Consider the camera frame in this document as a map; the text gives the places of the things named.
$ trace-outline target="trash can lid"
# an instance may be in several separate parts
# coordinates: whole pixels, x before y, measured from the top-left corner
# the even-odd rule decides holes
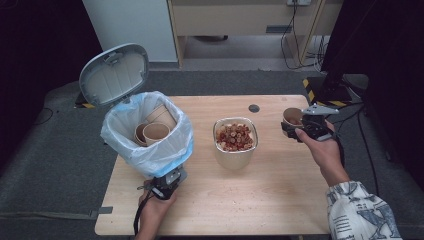
[[[81,92],[94,106],[122,101],[147,80],[148,64],[146,50],[137,44],[123,44],[104,51],[81,71]]]

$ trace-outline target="patterned sleeve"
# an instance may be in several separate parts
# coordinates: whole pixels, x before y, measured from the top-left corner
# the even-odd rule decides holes
[[[390,206],[360,182],[337,184],[327,192],[328,223],[334,240],[401,239]]]

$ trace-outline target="brown food pieces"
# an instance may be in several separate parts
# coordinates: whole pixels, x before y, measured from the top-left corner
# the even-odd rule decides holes
[[[233,123],[221,126],[216,131],[216,141],[224,151],[244,151],[252,148],[253,139],[246,124]]]

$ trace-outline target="white plastic bag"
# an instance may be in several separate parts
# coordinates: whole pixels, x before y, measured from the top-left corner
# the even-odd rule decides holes
[[[177,122],[163,140],[149,147],[134,142],[135,128],[164,104]],[[188,116],[160,92],[133,95],[129,102],[114,106],[105,117],[100,136],[126,163],[146,178],[162,177],[190,157],[193,151],[193,128]]]

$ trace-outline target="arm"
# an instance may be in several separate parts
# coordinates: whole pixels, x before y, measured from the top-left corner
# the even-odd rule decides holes
[[[135,236],[135,240],[154,240],[159,230],[162,220],[165,218],[168,209],[177,200],[175,191],[169,200],[159,200],[156,197],[150,198],[140,215],[140,230]],[[147,191],[139,199],[139,204],[146,198]]]
[[[401,239],[390,206],[368,193],[360,182],[351,181],[343,168],[340,150],[333,139],[315,141],[296,129],[299,139],[311,150],[327,192],[328,223],[333,239]]]
[[[350,181],[340,161],[340,150],[334,139],[324,142],[315,141],[301,129],[295,129],[299,139],[311,150],[315,162],[321,170],[321,174],[327,181],[329,187],[342,182]]]

